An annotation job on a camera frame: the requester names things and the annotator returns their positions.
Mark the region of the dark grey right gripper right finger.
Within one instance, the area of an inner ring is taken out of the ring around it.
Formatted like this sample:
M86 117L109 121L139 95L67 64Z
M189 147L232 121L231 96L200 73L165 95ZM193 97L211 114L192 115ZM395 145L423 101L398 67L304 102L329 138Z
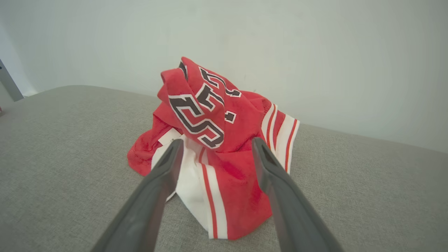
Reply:
M261 138L252 140L257 180L268 196L282 252L342 252L320 215Z

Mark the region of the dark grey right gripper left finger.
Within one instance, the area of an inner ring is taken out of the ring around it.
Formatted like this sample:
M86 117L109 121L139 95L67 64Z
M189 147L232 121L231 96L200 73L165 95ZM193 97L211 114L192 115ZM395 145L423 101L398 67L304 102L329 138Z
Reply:
M170 143L96 242L93 252L154 251L166 200L177 186L183 151L182 139Z

